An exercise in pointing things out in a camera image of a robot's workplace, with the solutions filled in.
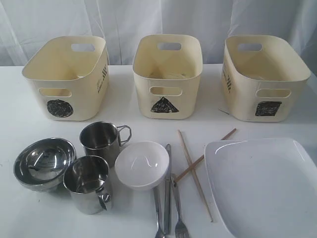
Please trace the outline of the white ceramic bowl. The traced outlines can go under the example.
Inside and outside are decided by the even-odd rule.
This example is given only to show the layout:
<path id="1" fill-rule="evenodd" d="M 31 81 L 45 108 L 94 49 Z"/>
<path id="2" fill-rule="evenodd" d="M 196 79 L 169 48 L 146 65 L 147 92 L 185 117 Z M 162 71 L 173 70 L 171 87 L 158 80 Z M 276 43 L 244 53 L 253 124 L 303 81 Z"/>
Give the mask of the white ceramic bowl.
<path id="1" fill-rule="evenodd" d="M 151 190 L 165 178 L 169 155 L 159 143 L 141 141 L 123 149 L 114 165 L 119 181 L 138 191 Z"/>

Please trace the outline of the brown wooden chopstick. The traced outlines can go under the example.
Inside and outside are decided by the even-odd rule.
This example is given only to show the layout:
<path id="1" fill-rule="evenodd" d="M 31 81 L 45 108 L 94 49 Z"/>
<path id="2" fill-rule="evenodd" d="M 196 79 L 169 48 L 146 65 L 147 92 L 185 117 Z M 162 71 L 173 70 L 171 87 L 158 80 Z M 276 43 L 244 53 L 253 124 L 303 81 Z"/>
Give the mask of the brown wooden chopstick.
<path id="1" fill-rule="evenodd" d="M 237 128 L 231 130 L 228 134 L 226 134 L 221 140 L 227 140 L 232 134 L 236 132 Z M 176 182 L 179 182 L 184 176 L 186 176 L 190 171 L 194 170 L 195 167 L 204 159 L 204 155 L 198 158 L 194 163 L 192 163 L 186 170 L 184 170 L 177 178 Z"/>

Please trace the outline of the steel mug with wire handle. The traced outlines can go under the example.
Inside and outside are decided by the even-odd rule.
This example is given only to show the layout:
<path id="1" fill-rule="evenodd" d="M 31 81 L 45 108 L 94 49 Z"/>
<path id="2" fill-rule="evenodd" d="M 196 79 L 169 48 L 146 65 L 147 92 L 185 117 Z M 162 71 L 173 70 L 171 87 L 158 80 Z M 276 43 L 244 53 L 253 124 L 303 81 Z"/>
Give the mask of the steel mug with wire handle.
<path id="1" fill-rule="evenodd" d="M 126 140 L 121 140 L 120 132 L 124 129 L 129 130 L 129 136 Z M 132 129 L 127 125 L 116 126 L 111 122 L 97 121 L 83 128 L 79 140 L 87 156 L 100 156 L 112 168 L 120 148 L 129 142 L 131 137 Z"/>

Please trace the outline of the shiny steel mug front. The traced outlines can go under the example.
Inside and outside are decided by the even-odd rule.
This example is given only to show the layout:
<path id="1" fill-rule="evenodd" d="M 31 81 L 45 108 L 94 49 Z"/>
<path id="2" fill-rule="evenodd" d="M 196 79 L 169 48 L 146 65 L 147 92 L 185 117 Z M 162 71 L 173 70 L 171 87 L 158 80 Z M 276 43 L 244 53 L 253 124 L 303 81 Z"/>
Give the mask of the shiny steel mug front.
<path id="1" fill-rule="evenodd" d="M 63 175 L 76 208 L 92 215 L 113 207 L 109 166 L 100 156 L 83 156 L 72 162 Z"/>

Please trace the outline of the small steel bowl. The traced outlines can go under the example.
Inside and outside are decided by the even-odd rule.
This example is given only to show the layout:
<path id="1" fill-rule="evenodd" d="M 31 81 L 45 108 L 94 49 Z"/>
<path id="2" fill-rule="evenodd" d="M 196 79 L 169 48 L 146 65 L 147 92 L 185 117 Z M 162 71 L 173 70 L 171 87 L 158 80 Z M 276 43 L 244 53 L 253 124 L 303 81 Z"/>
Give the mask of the small steel bowl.
<path id="1" fill-rule="evenodd" d="M 75 156 L 73 148 L 61 145 L 31 147 L 23 153 L 20 172 L 31 180 L 45 181 L 58 177 Z"/>

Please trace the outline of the large steel bowl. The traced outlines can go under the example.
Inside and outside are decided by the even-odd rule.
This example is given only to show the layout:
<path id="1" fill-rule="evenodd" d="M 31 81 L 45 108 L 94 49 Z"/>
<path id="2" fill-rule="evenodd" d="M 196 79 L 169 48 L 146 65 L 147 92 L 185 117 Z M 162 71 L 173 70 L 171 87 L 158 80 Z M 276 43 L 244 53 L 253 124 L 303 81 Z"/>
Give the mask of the large steel bowl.
<path id="1" fill-rule="evenodd" d="M 45 181 L 38 181 L 38 180 L 31 180 L 28 177 L 24 176 L 21 174 L 19 166 L 20 166 L 20 162 L 23 156 L 23 153 L 26 152 L 27 149 L 31 148 L 31 147 L 36 147 L 36 146 L 48 146 L 48 145 L 61 145 L 64 147 L 69 147 L 69 148 L 73 148 L 75 156 L 72 162 L 74 162 L 76 160 L 76 151 L 75 151 L 75 147 L 73 146 L 73 144 L 71 142 L 69 142 L 66 139 L 63 138 L 57 138 L 57 137 L 53 137 L 53 138 L 46 138 L 46 139 L 42 139 L 39 141 L 34 142 L 33 144 L 29 145 L 28 147 L 26 147 L 16 158 L 14 165 L 13 165 L 13 173 L 15 178 L 18 180 L 18 182 L 25 188 L 32 190 L 32 191 L 37 191 L 37 192 L 44 192 L 44 191 L 52 191 L 55 190 L 63 181 L 63 175 L 66 171 L 61 173 L 58 177 L 52 179 L 52 180 L 45 180 Z"/>

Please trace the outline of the light wooden chopstick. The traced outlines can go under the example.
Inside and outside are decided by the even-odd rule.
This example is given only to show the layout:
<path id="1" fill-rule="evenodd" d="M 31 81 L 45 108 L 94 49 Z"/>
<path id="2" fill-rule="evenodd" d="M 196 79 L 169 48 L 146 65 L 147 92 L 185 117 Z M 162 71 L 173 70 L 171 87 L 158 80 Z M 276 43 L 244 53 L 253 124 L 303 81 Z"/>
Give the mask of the light wooden chopstick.
<path id="1" fill-rule="evenodd" d="M 186 158 L 186 160 L 187 160 L 188 166 L 191 166 L 191 165 L 193 165 L 193 162 L 192 162 L 192 159 L 191 159 L 190 154 L 189 154 L 189 152 L 188 152 L 188 149 L 187 149 L 187 146 L 186 146 L 186 144 L 185 144 L 185 141 L 184 141 L 184 139 L 183 139 L 182 132 L 181 132 L 180 130 L 177 130 L 177 132 L 178 132 L 178 135 L 179 135 L 179 138 L 180 138 L 180 141 L 181 141 L 181 145 L 182 145 L 183 152 L 184 152 L 184 154 L 185 154 L 185 158 Z M 191 174 L 192 174 L 192 176 L 193 176 L 193 179 L 194 179 L 196 188 L 197 188 L 197 190 L 198 190 L 198 193 L 199 193 L 199 195 L 200 195 L 200 198 L 201 198 L 201 200 L 202 200 L 204 206 L 206 207 L 206 210 L 207 210 L 207 212 L 208 212 L 208 215 L 209 215 L 209 217 L 210 217 L 210 220 L 211 220 L 211 222 L 213 222 L 213 217 L 212 217 L 212 215 L 211 215 L 211 211 L 210 211 L 208 202 L 207 202 L 207 200 L 206 200 L 206 198 L 205 198 L 205 195 L 204 195 L 204 193 L 203 193 L 203 190 L 202 190 L 200 181 L 199 181 L 199 179 L 198 179 L 198 177 L 197 177 L 195 168 L 193 168 L 193 169 L 191 170 Z"/>

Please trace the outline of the cream bin with triangle mark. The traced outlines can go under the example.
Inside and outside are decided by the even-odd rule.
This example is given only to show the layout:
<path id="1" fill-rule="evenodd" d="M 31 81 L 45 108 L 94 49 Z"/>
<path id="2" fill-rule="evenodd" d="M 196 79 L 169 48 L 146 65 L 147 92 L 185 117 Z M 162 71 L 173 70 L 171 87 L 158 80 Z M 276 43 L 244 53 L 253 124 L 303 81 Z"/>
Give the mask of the cream bin with triangle mark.
<path id="1" fill-rule="evenodd" d="M 202 49 L 197 38 L 173 34 L 143 37 L 133 61 L 142 115 L 152 119 L 191 116 L 202 72 Z"/>

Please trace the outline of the steel table knife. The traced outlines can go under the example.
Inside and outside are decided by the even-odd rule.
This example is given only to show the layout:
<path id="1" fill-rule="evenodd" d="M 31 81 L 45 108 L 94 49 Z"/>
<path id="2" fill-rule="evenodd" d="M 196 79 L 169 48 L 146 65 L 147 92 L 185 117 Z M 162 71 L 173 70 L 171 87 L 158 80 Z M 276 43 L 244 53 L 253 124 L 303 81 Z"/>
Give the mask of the steel table knife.
<path id="1" fill-rule="evenodd" d="M 168 235 L 171 230 L 171 145 L 167 144 L 165 149 L 169 155 L 169 165 L 165 175 L 164 233 Z"/>

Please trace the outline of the steel spoon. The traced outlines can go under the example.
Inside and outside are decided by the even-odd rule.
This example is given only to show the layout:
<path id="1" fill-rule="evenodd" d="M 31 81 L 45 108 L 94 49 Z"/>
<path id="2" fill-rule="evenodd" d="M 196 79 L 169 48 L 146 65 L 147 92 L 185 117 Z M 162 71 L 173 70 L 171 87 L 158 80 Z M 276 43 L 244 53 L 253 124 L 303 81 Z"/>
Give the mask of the steel spoon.
<path id="1" fill-rule="evenodd" d="M 165 234 L 161 227 L 161 209 L 160 209 L 160 195 L 159 195 L 159 187 L 156 186 L 153 188 L 155 207 L 156 207 L 156 218 L 157 218 L 157 233 L 155 238 L 165 238 Z"/>

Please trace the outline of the cream bin with circle mark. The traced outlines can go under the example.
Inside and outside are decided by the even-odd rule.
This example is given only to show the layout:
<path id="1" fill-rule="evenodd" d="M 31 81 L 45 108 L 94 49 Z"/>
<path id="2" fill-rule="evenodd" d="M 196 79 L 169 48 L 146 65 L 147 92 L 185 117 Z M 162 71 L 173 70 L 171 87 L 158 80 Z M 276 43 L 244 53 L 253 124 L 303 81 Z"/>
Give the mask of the cream bin with circle mark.
<path id="1" fill-rule="evenodd" d="M 47 118 L 91 119 L 109 83 L 106 41 L 97 36 L 53 38 L 25 64 L 22 75 Z"/>

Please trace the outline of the cream bin with square mark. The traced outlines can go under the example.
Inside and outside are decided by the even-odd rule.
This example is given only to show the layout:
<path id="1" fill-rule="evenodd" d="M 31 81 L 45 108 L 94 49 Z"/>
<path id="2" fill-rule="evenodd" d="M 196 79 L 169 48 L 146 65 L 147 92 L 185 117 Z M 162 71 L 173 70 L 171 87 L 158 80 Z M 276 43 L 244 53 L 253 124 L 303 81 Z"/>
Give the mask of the cream bin with square mark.
<path id="1" fill-rule="evenodd" d="M 236 35 L 225 40 L 221 81 L 229 113 L 236 119 L 285 120 L 310 76 L 284 39 Z"/>

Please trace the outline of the steel fork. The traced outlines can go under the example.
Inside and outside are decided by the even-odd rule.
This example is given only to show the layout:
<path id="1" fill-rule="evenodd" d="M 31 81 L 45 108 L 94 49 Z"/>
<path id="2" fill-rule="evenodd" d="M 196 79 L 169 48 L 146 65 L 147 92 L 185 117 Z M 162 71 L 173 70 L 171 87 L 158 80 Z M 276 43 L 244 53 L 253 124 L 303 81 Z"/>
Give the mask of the steel fork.
<path id="1" fill-rule="evenodd" d="M 180 194 L 178 185 L 176 182 L 176 175 L 171 174 L 172 190 L 175 199 L 175 206 L 177 210 L 177 223 L 175 225 L 175 237 L 176 238 L 189 238 L 189 232 L 187 227 L 182 221 L 181 204 L 180 204 Z"/>

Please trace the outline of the white square plate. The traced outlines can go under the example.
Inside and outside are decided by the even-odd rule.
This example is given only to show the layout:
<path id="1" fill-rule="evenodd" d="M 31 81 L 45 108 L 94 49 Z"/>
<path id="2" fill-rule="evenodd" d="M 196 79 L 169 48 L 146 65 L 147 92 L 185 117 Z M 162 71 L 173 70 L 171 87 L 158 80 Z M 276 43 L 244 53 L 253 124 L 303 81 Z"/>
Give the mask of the white square plate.
<path id="1" fill-rule="evenodd" d="M 204 156 L 220 219 L 234 237 L 316 237 L 317 167 L 298 141 L 214 141 Z"/>

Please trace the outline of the white backdrop curtain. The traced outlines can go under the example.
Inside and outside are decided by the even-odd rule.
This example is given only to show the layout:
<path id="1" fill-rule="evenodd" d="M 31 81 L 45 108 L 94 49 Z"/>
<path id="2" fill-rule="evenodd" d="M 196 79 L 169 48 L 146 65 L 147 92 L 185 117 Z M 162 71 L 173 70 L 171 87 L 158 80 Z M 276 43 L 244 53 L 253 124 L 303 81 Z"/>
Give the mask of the white backdrop curtain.
<path id="1" fill-rule="evenodd" d="M 311 71 L 317 70 L 317 3 L 314 0 L 3 0 L 0 63 L 24 65 L 52 38 L 105 39 L 113 65 L 131 64 L 150 34 L 196 37 L 204 63 L 221 63 L 224 41 L 240 34 L 286 40 Z"/>

